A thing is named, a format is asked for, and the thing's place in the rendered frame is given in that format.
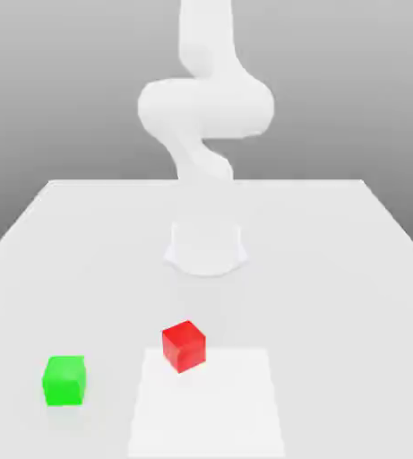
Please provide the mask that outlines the small red cube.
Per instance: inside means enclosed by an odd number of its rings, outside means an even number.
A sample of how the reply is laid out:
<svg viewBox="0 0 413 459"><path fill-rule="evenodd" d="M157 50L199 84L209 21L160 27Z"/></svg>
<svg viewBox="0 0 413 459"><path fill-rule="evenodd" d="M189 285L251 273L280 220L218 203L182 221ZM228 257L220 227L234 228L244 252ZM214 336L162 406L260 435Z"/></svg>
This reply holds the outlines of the small red cube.
<svg viewBox="0 0 413 459"><path fill-rule="evenodd" d="M189 320L162 331L163 355L177 373L206 360L206 336Z"/></svg>

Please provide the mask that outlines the small green cube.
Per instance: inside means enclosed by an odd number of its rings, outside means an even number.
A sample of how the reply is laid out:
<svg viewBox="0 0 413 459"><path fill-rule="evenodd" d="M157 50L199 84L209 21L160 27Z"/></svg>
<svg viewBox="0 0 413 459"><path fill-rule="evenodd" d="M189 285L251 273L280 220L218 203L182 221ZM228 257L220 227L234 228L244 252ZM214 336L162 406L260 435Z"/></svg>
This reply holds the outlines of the small green cube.
<svg viewBox="0 0 413 459"><path fill-rule="evenodd" d="M86 389L86 367L82 355L51 356L42 388L47 406L82 405Z"/></svg>

